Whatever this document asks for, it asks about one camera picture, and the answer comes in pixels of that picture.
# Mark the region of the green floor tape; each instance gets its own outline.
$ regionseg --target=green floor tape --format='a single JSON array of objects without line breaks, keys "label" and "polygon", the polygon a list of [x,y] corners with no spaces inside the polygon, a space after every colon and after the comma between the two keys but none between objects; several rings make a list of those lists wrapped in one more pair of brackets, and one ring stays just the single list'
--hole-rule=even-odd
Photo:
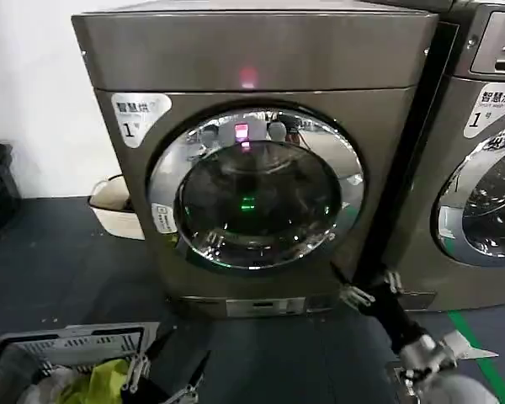
[{"label": "green floor tape", "polygon": [[[464,335],[471,346],[473,348],[481,349],[479,341],[477,341],[475,334],[471,331],[471,328],[465,318],[458,311],[449,311],[447,314],[454,323],[456,329]],[[490,382],[493,393],[496,395],[499,402],[505,404],[505,382],[497,372],[490,358],[479,358],[476,359],[476,361],[479,368],[481,368],[482,374],[484,374],[486,379]]]}]

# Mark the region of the sticker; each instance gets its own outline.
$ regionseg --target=sticker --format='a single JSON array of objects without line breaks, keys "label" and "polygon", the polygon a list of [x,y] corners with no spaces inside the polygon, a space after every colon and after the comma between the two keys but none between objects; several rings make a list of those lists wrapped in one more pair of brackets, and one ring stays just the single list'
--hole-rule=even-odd
[{"label": "sticker", "polygon": [[170,206],[151,204],[151,216],[160,233],[169,234],[178,231],[174,221],[174,212]]},{"label": "sticker", "polygon": [[464,128],[464,137],[479,135],[505,115],[505,82],[491,82],[482,88]]},{"label": "sticker", "polygon": [[165,94],[114,93],[110,100],[124,143],[132,148],[140,146],[153,124],[172,108]]}]

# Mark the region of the gray washing machine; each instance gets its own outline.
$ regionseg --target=gray washing machine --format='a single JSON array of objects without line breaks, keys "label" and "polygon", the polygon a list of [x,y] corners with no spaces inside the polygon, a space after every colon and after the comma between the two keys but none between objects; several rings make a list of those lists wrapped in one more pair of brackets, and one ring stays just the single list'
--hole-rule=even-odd
[{"label": "gray washing machine", "polygon": [[169,297],[329,309],[364,239],[435,15],[351,1],[150,2],[72,21]]},{"label": "gray washing machine", "polygon": [[[429,55],[439,58],[430,59],[423,74],[429,85],[422,94],[433,95],[433,103],[429,109],[416,97],[417,115],[428,117],[421,146],[402,163],[414,170],[403,198],[392,206],[398,216],[383,263],[401,274],[408,309],[501,304],[505,4],[455,2],[439,31]],[[403,182],[402,171],[391,173],[393,183]]]}]

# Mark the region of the round glass door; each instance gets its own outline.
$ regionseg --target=round glass door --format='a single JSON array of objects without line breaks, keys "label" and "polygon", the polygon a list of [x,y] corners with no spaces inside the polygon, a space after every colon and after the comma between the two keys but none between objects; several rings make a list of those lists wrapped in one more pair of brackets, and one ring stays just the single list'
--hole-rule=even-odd
[{"label": "round glass door", "polygon": [[342,130],[302,110],[239,109],[181,134],[149,183],[161,233],[229,268],[292,262],[353,225],[363,170]]},{"label": "round glass door", "polygon": [[505,130],[483,141],[439,199],[439,240],[453,258],[505,265]]}]

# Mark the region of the red light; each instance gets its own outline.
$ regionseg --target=red light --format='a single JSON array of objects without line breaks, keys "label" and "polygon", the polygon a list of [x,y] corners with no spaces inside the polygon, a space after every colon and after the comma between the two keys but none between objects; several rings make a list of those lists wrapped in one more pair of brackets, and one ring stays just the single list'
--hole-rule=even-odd
[{"label": "red light", "polygon": [[239,142],[246,141],[249,137],[249,125],[238,124],[234,127],[236,131],[236,140]]},{"label": "red light", "polygon": [[242,88],[254,89],[258,81],[258,74],[254,67],[246,66],[239,72]]}]

